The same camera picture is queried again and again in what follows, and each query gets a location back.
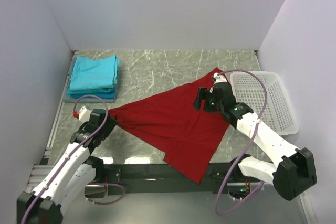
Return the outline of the red t shirt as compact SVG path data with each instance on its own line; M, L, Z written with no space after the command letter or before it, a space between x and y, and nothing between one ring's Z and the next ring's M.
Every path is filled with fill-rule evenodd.
M200 79L109 110L118 126L163 151L163 160L200 183L229 127L219 113L196 111L200 87L210 88L215 68Z

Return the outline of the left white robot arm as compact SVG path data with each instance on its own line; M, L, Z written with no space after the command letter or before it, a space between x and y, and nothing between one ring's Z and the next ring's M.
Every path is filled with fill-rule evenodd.
M77 195L89 184L106 181L104 161L93 151L117 124L107 110L85 106L74 117L82 122L60 160L29 193L23 192L16 203L17 223L62 223L64 214Z

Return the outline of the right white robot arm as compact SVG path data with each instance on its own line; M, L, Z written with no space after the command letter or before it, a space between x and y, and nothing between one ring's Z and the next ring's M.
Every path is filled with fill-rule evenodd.
M277 193L288 201L317 183L313 153L287 142L247 104L238 103L228 82L216 81L210 89L199 88L194 108L220 113L225 122L248 136L271 160L264 162L241 153L232 162L224 183L230 175L238 182L253 177L273 185Z

